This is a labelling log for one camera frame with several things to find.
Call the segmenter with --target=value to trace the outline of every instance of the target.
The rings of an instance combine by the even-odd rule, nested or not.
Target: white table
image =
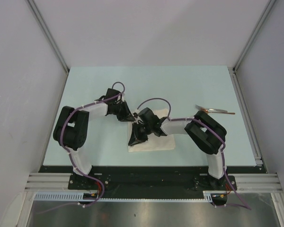
[[[235,115],[211,114],[226,130],[228,166],[255,166],[256,162],[226,66],[75,67],[71,68],[58,115],[63,106],[78,107],[105,95],[116,81],[126,86],[125,99],[133,111],[144,100],[162,97],[170,101],[171,117],[187,117],[195,104],[225,109]],[[122,90],[120,85],[115,89]],[[166,108],[162,101],[143,107]],[[175,135],[174,150],[128,152],[127,123],[114,115],[90,121],[85,149],[95,166],[206,166],[206,156],[187,135]],[[69,157],[50,138],[44,166],[69,166]]]

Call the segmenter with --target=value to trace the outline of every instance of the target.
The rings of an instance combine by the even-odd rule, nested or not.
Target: reflective metal surface
[[[89,208],[35,201],[28,227],[279,227],[270,194],[243,194],[252,211],[209,203],[98,202]],[[239,202],[234,194],[229,203]]]

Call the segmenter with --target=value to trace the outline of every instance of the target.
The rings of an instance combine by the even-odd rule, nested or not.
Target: white cloth
[[[153,113],[159,118],[167,116],[169,110],[154,110]],[[128,123],[128,140],[132,134],[132,123]],[[128,152],[155,151],[155,150],[173,150],[176,147],[174,135],[157,137],[153,133],[148,135],[148,140],[144,143],[128,146]]]

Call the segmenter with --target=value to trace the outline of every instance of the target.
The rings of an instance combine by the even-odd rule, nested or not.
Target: white wall
[[[0,0],[0,219],[37,168],[66,79],[24,0]]]
[[[35,2],[69,67],[233,67],[268,0]]]
[[[284,190],[284,0],[279,0],[238,71],[264,161]]]

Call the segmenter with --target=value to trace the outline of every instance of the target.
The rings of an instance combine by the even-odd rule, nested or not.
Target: metal utensil
[[[199,106],[199,105],[195,105],[195,107],[196,107],[198,110],[201,110],[201,108],[203,108],[203,109],[208,110],[208,111],[215,111],[215,112],[220,112],[220,113],[227,113],[227,112],[228,112],[227,110],[205,108],[205,107]]]
[[[232,115],[234,115],[234,114],[236,114],[236,113],[230,113],[230,112],[218,112],[218,111],[208,111],[208,110],[206,110],[206,109],[204,109],[204,108],[201,108],[201,110],[202,111],[204,111],[205,113],[216,113],[216,114],[232,114]]]

